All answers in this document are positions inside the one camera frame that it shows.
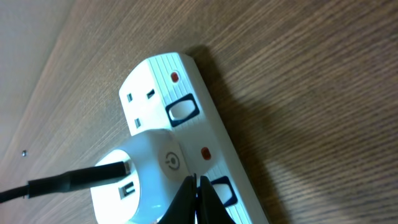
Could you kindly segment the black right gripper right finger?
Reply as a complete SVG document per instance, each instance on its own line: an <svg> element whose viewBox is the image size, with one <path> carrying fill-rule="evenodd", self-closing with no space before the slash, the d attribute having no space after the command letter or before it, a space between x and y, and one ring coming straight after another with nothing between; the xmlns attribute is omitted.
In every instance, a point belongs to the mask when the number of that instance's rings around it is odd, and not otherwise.
<svg viewBox="0 0 398 224"><path fill-rule="evenodd" d="M197 195L196 214L199 224L235 224L208 177L200 177L200 188Z"/></svg>

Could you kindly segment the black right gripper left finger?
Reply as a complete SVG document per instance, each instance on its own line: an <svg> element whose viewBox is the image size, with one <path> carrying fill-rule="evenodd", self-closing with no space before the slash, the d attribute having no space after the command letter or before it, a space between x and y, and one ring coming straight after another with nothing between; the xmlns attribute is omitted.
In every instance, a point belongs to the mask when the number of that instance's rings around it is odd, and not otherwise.
<svg viewBox="0 0 398 224"><path fill-rule="evenodd" d="M197 177L187 176L158 224L194 224Z"/></svg>

